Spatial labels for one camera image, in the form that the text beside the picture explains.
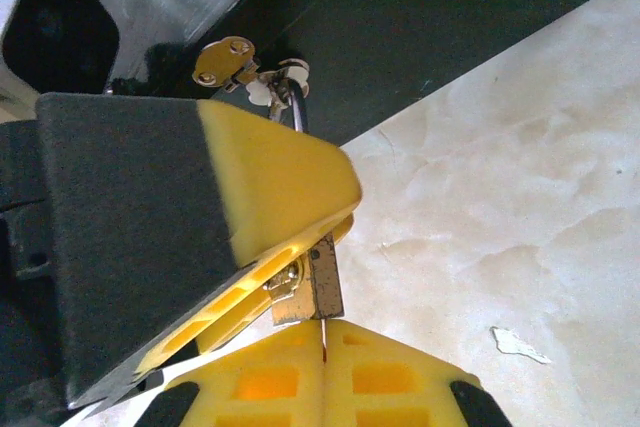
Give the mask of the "black yellow-tipped right gripper right finger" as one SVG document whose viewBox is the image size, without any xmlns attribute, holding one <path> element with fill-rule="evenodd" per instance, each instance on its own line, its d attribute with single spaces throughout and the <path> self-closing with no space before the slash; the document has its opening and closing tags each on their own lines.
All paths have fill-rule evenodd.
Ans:
<svg viewBox="0 0 640 427">
<path fill-rule="evenodd" d="M 478 377 L 343 320 L 326 324 L 326 426 L 509 426 Z"/>
</svg>

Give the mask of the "black yellow-tipped right gripper left finger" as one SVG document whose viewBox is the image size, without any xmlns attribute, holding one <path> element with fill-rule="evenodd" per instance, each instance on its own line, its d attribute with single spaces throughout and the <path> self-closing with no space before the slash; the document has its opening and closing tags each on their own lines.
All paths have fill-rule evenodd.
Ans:
<svg viewBox="0 0 640 427">
<path fill-rule="evenodd" d="M 320 426 L 318 321 L 281 330 L 173 379 L 138 426 Z"/>
</svg>

